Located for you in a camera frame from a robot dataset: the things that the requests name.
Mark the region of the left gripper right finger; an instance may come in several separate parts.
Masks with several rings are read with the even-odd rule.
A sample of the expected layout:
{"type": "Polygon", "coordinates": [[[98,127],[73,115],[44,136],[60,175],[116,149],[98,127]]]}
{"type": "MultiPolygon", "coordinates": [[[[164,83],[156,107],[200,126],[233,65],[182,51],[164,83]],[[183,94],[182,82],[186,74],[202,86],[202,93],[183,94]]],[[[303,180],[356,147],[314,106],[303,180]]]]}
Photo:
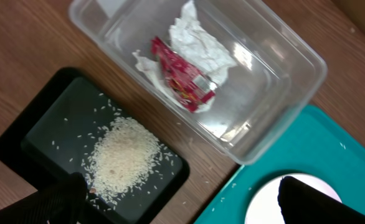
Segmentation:
{"type": "Polygon", "coordinates": [[[291,176],[280,181],[278,205],[286,224],[365,224],[362,213],[291,176]]]}

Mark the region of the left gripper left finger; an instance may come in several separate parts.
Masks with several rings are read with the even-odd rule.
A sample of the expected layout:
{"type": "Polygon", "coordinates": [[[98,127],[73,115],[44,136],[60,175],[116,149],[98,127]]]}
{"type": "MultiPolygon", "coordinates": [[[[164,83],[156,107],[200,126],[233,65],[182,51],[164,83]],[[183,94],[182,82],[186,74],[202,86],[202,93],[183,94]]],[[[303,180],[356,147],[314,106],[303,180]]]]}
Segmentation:
{"type": "Polygon", "coordinates": [[[75,172],[0,210],[0,223],[77,223],[86,196],[85,179],[75,172]]]}

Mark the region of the large white plate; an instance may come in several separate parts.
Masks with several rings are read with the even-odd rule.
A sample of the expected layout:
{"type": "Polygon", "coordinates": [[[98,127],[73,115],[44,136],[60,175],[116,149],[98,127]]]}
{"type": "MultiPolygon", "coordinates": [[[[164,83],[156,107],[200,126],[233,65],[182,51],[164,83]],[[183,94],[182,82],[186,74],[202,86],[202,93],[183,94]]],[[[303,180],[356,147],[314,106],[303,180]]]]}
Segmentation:
{"type": "Polygon", "coordinates": [[[342,203],[336,191],[325,181],[309,174],[291,173],[278,176],[269,180],[252,197],[245,216],[245,224],[284,224],[283,215],[278,204],[278,189],[280,181],[287,176],[313,187],[314,189],[326,194],[327,196],[342,203]]]}

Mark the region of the red snack wrapper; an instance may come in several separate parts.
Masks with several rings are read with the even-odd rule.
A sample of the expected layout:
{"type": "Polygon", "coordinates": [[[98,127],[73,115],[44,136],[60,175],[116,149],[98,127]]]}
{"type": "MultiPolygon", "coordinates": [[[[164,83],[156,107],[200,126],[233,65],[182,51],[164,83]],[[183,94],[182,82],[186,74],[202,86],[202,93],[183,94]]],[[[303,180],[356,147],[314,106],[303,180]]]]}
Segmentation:
{"type": "Polygon", "coordinates": [[[159,37],[151,41],[151,52],[158,59],[161,73],[173,95],[189,112],[196,112],[201,105],[215,97],[212,82],[159,37]]]}

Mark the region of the white napkin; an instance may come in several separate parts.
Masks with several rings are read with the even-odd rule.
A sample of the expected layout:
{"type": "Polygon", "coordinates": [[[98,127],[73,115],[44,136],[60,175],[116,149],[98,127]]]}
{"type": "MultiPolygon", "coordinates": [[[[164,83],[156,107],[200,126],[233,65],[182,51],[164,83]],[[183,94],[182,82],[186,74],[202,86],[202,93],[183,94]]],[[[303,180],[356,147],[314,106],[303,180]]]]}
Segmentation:
{"type": "MultiPolygon", "coordinates": [[[[142,57],[139,55],[139,51],[133,52],[133,55],[137,59],[136,68],[143,72],[146,77],[152,82],[152,84],[163,94],[165,94],[173,103],[177,104],[181,108],[185,109],[176,99],[176,97],[173,95],[172,90],[170,87],[168,87],[166,80],[164,79],[163,74],[161,73],[160,64],[158,61],[150,60],[146,57],[142,57]]],[[[212,82],[212,87],[214,87],[214,91],[219,85],[216,85],[214,82],[212,82]]],[[[200,113],[203,111],[208,110],[211,107],[212,102],[214,101],[211,99],[206,104],[201,105],[199,109],[195,113],[200,113]]]]}

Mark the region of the white printed paper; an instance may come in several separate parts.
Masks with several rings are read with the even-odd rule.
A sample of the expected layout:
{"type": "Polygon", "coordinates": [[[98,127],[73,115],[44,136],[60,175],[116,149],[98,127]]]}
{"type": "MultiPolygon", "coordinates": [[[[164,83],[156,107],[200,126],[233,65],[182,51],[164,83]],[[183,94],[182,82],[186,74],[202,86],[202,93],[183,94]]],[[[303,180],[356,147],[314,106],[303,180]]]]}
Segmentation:
{"type": "Polygon", "coordinates": [[[194,1],[181,8],[181,16],[169,27],[172,49],[193,64],[216,85],[223,85],[228,70],[237,63],[230,52],[201,26],[194,1]]]}

